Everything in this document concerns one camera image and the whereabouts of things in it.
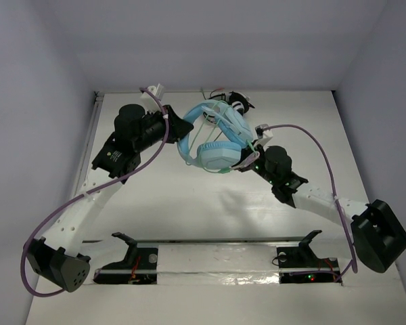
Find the light blue headphones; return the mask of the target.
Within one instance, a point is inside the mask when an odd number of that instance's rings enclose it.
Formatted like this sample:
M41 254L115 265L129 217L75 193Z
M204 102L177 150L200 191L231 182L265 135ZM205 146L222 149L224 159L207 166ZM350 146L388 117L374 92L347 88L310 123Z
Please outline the light blue headphones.
M222 173L240 163L242 150L252 143L253 134L244 117L227 102L204 100L189 110L183 120L193 125L203 115L215 119L212 128L219 130L219 136L209 135L196 148L195 156L191 155L195 141L190 141L189 135L178 141L177 149L185 164Z

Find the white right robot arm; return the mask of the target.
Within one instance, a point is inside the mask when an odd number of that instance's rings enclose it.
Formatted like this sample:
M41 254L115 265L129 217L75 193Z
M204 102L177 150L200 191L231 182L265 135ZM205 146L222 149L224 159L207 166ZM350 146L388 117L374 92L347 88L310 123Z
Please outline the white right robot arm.
M258 145L256 153L256 160L248 160L239 171L262 177L279 202L346 228L356 256L370 270L383 274L406 250L406 231L388 203L339 198L312 185L293 172L292 159L280 146Z

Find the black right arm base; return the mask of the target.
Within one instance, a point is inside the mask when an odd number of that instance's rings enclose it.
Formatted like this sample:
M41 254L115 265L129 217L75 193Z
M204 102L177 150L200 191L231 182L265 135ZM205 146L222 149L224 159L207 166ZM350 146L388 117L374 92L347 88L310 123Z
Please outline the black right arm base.
M319 258L310 247L320 233L313 230L297 244L276 248L271 263L278 267L281 284L341 283L337 258Z

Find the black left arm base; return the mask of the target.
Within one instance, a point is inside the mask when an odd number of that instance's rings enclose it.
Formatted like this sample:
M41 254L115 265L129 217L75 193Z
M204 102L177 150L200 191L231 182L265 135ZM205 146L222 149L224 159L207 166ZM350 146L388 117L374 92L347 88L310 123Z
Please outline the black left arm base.
M158 246L138 246L132 237L115 232L114 239L127 246L123 258L97 268L93 275L96 284L157 284Z

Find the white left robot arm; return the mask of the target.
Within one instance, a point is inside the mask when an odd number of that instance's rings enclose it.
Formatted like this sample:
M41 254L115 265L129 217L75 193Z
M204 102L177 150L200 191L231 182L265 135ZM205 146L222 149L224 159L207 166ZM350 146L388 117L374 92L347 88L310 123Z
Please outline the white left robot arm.
M141 153L156 143L175 144L193 128L169 105L155 112L138 104L123 106L78 196L42 221L24 244L21 278L26 279L30 265L40 277L59 286L61 293L77 290L90 271L91 258L82 249L85 235L128 178L149 165L141 161Z

